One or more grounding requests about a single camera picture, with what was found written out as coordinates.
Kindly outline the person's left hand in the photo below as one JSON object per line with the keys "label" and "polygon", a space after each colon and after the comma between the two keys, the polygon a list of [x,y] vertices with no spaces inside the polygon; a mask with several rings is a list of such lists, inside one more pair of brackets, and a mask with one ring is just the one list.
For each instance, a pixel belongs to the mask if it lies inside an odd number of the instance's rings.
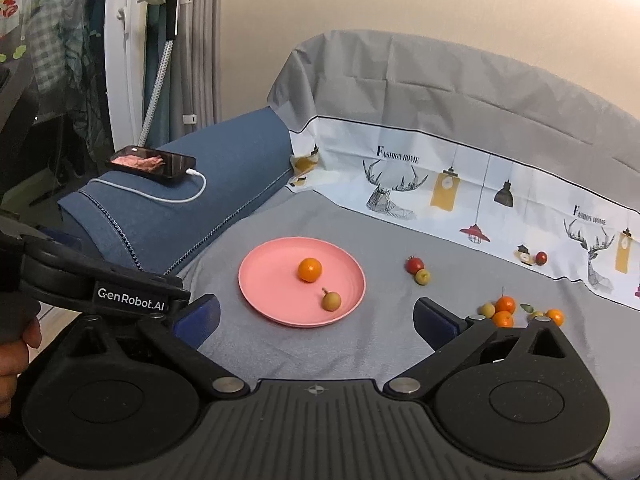
{"label": "person's left hand", "polygon": [[29,351],[37,350],[42,341],[38,318],[33,318],[16,341],[2,344],[0,348],[0,417],[11,413],[12,399],[17,388],[17,378],[29,364]]}

